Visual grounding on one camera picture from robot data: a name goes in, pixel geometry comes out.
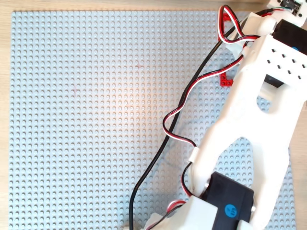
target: blue sticker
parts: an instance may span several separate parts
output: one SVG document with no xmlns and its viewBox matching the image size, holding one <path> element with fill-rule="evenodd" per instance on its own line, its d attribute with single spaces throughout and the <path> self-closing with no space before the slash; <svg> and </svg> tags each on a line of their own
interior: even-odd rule
<svg viewBox="0 0 307 230">
<path fill-rule="evenodd" d="M 237 214 L 237 211 L 236 211 L 236 207 L 229 204 L 229 205 L 226 205 L 225 207 L 225 213 L 228 217 L 230 218 L 234 218 L 236 217 L 236 214 Z"/>
</svg>

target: black cable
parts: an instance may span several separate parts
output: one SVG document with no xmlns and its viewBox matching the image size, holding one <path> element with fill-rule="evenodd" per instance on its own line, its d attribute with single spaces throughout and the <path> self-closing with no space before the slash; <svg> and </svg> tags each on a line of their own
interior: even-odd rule
<svg viewBox="0 0 307 230">
<path fill-rule="evenodd" d="M 227 10 L 229 10 L 229 13 L 232 15 L 232 18 L 236 21 L 236 25 L 238 26 L 239 30 L 240 30 L 240 34 L 241 34 L 241 37 L 239 37 L 238 39 L 234 39 L 234 40 L 229 40 L 226 38 L 225 34 L 224 34 L 224 30 L 222 29 L 220 31 L 222 37 L 224 37 L 225 40 L 227 40 L 228 42 L 235 42 L 235 41 L 239 41 L 239 40 L 244 40 L 244 38 L 247 38 L 247 37 L 250 37 L 250 36 L 253 36 L 253 37 L 256 37 L 256 38 L 259 38 L 260 36 L 258 35 L 255 35 L 255 34 L 249 34 L 249 35 L 245 35 L 242 31 L 242 28 L 241 28 L 241 25 L 240 25 L 240 21 L 238 19 L 238 17 L 236 16 L 235 12 L 228 6 L 228 5 L 223 5 L 221 6 L 221 12 L 220 13 L 220 18 L 219 18 L 219 27 L 220 28 L 223 28 L 224 27 L 224 16 L 223 16 L 223 12 L 224 12 L 224 9 L 227 8 Z"/>
<path fill-rule="evenodd" d="M 182 183 L 182 186 L 183 186 L 183 189 L 185 191 L 187 191 L 187 193 L 189 194 L 189 196 L 193 196 L 194 194 L 187 188 L 186 184 L 184 183 L 184 175 L 186 174 L 186 171 L 188 170 L 188 168 L 191 166 L 192 162 L 190 162 L 186 167 L 185 169 L 183 170 L 182 172 L 182 175 L 181 175 L 181 183 Z"/>
<path fill-rule="evenodd" d="M 150 229 L 153 229 L 154 227 L 156 227 L 158 224 L 160 224 L 166 217 L 169 216 L 169 214 L 171 214 L 172 212 L 174 212 L 176 209 L 180 208 L 181 206 L 183 205 L 179 205 L 175 208 L 173 208 L 172 210 L 170 210 L 168 213 L 166 213 L 158 222 L 156 222 L 154 225 L 152 225 L 149 229 L 146 229 L 146 230 L 150 230 Z"/>
<path fill-rule="evenodd" d="M 257 15 L 263 15 L 269 12 L 272 12 L 272 9 L 267 9 L 267 10 L 262 10 L 258 13 L 256 13 Z M 235 27 L 232 27 L 226 34 L 225 36 L 229 36 L 233 31 L 235 30 Z M 181 104 L 184 95 L 187 93 L 187 90 L 189 88 L 189 85 L 193 83 L 193 81 L 199 76 L 199 74 L 201 73 L 202 69 L 204 68 L 204 66 L 207 64 L 207 62 L 209 61 L 209 59 L 213 56 L 213 54 L 216 52 L 216 50 L 220 47 L 220 45 L 222 44 L 222 41 L 220 40 L 218 43 L 216 43 L 216 45 L 212 48 L 212 50 L 209 52 L 208 56 L 205 58 L 205 60 L 202 62 L 202 64 L 200 65 L 200 67 L 197 69 L 197 71 L 195 72 L 193 78 L 191 79 L 191 81 L 189 82 L 189 84 L 186 86 L 184 92 L 181 95 L 180 101 L 178 104 Z M 179 113 L 177 113 L 174 116 L 174 119 L 172 121 L 172 124 L 169 128 L 170 132 L 173 132 L 176 122 L 178 120 L 179 117 Z M 143 181 L 145 180 L 145 178 L 147 177 L 147 175 L 149 174 L 149 172 L 151 171 L 151 169 L 153 168 L 154 164 L 157 162 L 157 160 L 159 159 L 161 153 L 163 152 L 167 142 L 169 140 L 169 136 L 166 136 L 164 138 L 164 141 L 162 142 L 161 147 L 159 148 L 158 152 L 156 153 L 156 155 L 154 156 L 154 158 L 152 159 L 152 161 L 150 162 L 150 164 L 148 165 L 147 169 L 145 170 L 145 172 L 143 173 L 143 175 L 140 177 L 140 179 L 138 180 L 138 182 L 136 183 L 131 197 L 130 197 L 130 202 L 129 202 L 129 230 L 133 230 L 133 203 L 134 203 L 134 198 L 136 196 L 136 193 L 139 189 L 139 187 L 141 186 L 141 184 L 143 183 Z"/>
</svg>

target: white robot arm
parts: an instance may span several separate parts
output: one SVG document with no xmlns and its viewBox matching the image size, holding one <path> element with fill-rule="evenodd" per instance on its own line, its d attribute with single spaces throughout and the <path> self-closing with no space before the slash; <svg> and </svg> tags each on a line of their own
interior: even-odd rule
<svg viewBox="0 0 307 230">
<path fill-rule="evenodd" d="M 214 222 L 218 208 L 198 197 L 206 193 L 220 154 L 240 137 L 247 138 L 253 147 L 252 190 L 256 208 L 249 223 L 241 220 L 237 229 L 261 230 L 268 224 L 289 164 L 289 143 L 307 100 L 307 41 L 301 38 L 306 47 L 302 48 L 302 44 L 289 41 L 291 34 L 283 34 L 294 35 L 296 26 L 304 24 L 307 3 L 305 0 L 272 0 L 269 6 L 286 10 L 274 11 L 266 17 L 251 13 L 243 21 L 244 34 L 259 36 L 251 47 L 245 46 L 245 41 L 227 45 L 236 58 L 241 54 L 244 58 L 222 113 L 190 158 L 193 164 L 189 169 L 189 184 L 194 195 L 173 217 L 159 224 L 156 222 L 161 216 L 153 214 L 146 223 L 146 230 L 217 229 Z M 229 39 L 236 36 L 233 32 Z M 272 101 L 267 113 L 256 104 L 259 95 Z M 231 206 L 222 211 L 227 212 L 227 208 L 230 215 L 234 211 L 236 214 Z"/>
</svg>

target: wooden table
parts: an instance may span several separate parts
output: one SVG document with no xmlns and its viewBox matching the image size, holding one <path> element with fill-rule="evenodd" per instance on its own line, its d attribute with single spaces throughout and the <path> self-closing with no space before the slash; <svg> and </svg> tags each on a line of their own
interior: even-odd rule
<svg viewBox="0 0 307 230">
<path fill-rule="evenodd" d="M 55 10 L 216 10 L 223 4 L 234 10 L 258 11 L 264 0 L 0 0 L 0 229 L 8 229 L 8 137 L 10 86 L 10 32 L 12 11 Z M 304 106 L 292 141 L 297 229 L 307 229 L 307 107 Z"/>
</svg>

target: red lego brick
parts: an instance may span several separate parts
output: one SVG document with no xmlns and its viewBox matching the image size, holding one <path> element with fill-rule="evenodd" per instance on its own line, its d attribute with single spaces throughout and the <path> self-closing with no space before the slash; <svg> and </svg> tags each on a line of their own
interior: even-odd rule
<svg viewBox="0 0 307 230">
<path fill-rule="evenodd" d="M 229 21 L 231 21 L 229 15 L 228 15 L 227 13 L 223 13 L 223 20 L 224 20 L 224 22 L 229 22 Z"/>
<path fill-rule="evenodd" d="M 229 15 L 228 15 L 227 13 L 223 13 L 223 21 L 224 21 L 224 22 L 229 22 L 229 21 L 231 21 Z"/>
<path fill-rule="evenodd" d="M 222 87 L 231 87 L 234 83 L 234 80 L 230 79 L 228 80 L 226 77 L 226 73 L 220 74 L 220 86 Z"/>
</svg>

